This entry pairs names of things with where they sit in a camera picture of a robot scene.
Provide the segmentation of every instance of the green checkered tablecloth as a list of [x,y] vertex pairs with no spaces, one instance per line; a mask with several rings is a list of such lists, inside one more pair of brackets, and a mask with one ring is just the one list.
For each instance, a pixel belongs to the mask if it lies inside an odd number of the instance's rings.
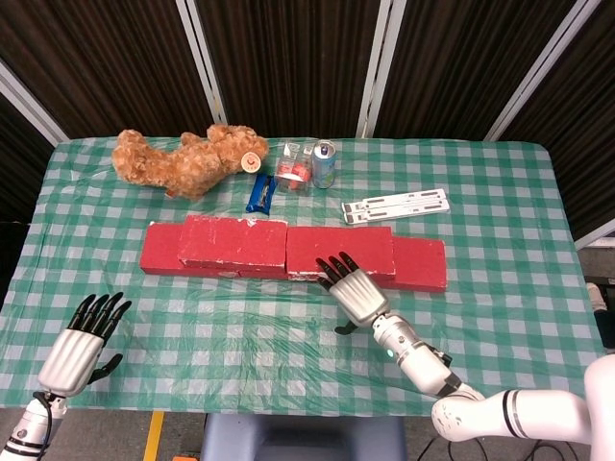
[[[277,193],[271,219],[344,226],[341,201],[444,188],[450,213],[373,224],[446,242],[446,293],[391,290],[394,309],[485,395],[515,387],[582,395],[583,371],[602,350],[548,153],[519,142],[335,143],[333,187]],[[198,203],[169,199],[120,181],[114,145],[114,138],[77,139],[51,158],[0,314],[0,405],[31,398],[51,346],[86,295],[123,291],[135,305],[102,359],[121,352],[124,361],[72,406],[429,414],[433,399],[416,391],[370,331],[333,333],[346,319],[318,284],[143,274],[138,259],[150,222],[246,216],[254,177],[228,178]],[[268,168],[282,144],[271,147]]]

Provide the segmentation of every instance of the soda can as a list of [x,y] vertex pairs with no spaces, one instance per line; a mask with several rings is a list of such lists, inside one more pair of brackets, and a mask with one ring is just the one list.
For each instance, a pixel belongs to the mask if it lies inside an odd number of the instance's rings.
[[335,145],[320,139],[314,144],[311,154],[311,180],[316,187],[326,189],[335,181],[335,159],[337,152]]

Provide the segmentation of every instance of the brown teddy bear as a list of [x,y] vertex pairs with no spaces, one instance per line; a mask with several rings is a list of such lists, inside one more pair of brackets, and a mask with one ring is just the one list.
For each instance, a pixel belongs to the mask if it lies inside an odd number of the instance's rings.
[[208,139],[182,134],[182,146],[164,152],[147,144],[135,130],[124,130],[113,149],[113,167],[122,180],[166,188],[167,195],[198,200],[231,173],[242,170],[241,159],[252,152],[261,160],[267,141],[243,126],[211,125]]

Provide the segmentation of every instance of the white robotic arm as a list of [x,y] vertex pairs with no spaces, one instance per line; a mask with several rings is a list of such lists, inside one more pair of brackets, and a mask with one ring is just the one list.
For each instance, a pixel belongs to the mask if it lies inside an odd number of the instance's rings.
[[329,279],[319,283],[351,319],[339,334],[372,327],[374,338],[419,391],[439,398],[431,411],[440,435],[459,442],[486,435],[562,440],[592,445],[592,461],[615,460],[615,355],[585,374],[587,404],[564,391],[508,390],[489,399],[449,370],[451,358],[416,335],[406,319],[390,313],[388,299],[346,254],[331,265],[317,259]]
[[122,355],[116,354],[107,365],[94,369],[107,340],[131,306],[126,302],[115,308],[122,296],[117,293],[96,300],[90,295],[79,305],[38,375],[44,391],[34,392],[35,399],[0,452],[0,461],[41,459],[66,414],[67,398],[80,394],[119,365]]

